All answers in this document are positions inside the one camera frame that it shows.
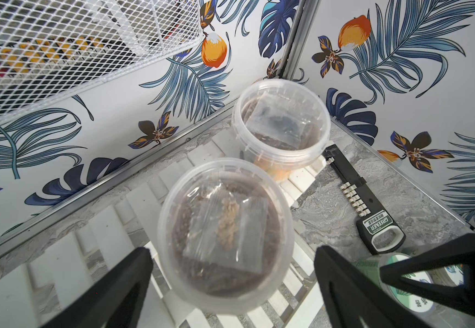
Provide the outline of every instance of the orange fruit print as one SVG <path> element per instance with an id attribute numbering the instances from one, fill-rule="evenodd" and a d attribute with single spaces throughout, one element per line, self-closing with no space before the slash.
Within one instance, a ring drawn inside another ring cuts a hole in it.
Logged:
<path id="1" fill-rule="evenodd" d="M 205 65 L 210 67 L 220 67 L 227 56 L 227 44 L 217 35 L 210 33 L 205 36 L 201 48 L 201 58 Z"/>
<path id="2" fill-rule="evenodd" d="M 351 51 L 364 43 L 370 35 L 370 30 L 370 20 L 365 15 L 345 23 L 338 36 L 340 51 Z"/>

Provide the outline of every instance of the plastic bag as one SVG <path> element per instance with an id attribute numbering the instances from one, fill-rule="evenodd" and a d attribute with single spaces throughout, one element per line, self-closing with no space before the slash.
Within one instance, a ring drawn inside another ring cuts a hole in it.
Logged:
<path id="1" fill-rule="evenodd" d="M 183 256 L 262 273 L 267 199 L 229 191 L 220 183 L 197 200 Z"/>
<path id="2" fill-rule="evenodd" d="M 306 148 L 317 126 L 312 123 L 315 118 L 298 109 L 301 105 L 280 95 L 264 93 L 252 113 L 247 113 L 245 126 L 272 147 L 284 150 Z"/>

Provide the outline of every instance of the green label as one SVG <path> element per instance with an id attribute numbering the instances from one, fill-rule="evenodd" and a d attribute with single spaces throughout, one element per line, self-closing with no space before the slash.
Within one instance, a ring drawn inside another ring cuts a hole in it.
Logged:
<path id="1" fill-rule="evenodd" d="M 386 211 L 381 210 L 380 212 L 374 214 L 372 217 L 364 220 L 363 224 L 365 229 L 367 229 L 367 231 L 371 235 L 374 235 L 386 226 L 392 224 L 392 219 Z"/>

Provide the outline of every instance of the black tool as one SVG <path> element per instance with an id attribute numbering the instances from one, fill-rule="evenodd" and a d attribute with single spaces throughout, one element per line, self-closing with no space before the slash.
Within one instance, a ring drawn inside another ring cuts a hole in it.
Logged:
<path id="1" fill-rule="evenodd" d="M 332 247 L 316 250 L 314 269 L 333 328 L 430 328 Z"/>
<path id="2" fill-rule="evenodd" d="M 462 264 L 464 284 L 435 285 L 405 278 L 405 274 Z M 425 253 L 382 266 L 383 283 L 475 317 L 475 233 L 468 233 Z"/>
<path id="3" fill-rule="evenodd" d="M 356 227 L 371 254 L 390 253 L 397 250 L 405 241 L 405 233 L 369 189 L 365 179 L 359 176 L 338 146 L 327 147 L 323 156 L 343 182 L 340 189 L 360 217 L 356 220 Z M 375 246 L 376 238 L 390 230 L 395 233 L 393 240 L 386 246 Z"/>
<path id="4" fill-rule="evenodd" d="M 152 269 L 150 251 L 137 247 L 42 328 L 136 328 Z"/>

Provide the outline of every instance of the round plastic lid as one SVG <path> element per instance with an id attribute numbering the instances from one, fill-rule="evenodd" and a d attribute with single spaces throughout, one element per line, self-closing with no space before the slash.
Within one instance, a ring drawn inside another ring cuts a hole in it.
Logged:
<path id="1" fill-rule="evenodd" d="M 325 150 L 331 118 L 320 98 L 298 83 L 269 79 L 245 89 L 232 126 L 246 150 L 288 169 L 304 167 Z"/>
<path id="2" fill-rule="evenodd" d="M 243 314 L 281 285 L 292 258 L 292 216 L 278 185 L 237 159 L 196 166 L 170 190 L 158 224 L 164 275 L 183 300 Z"/>

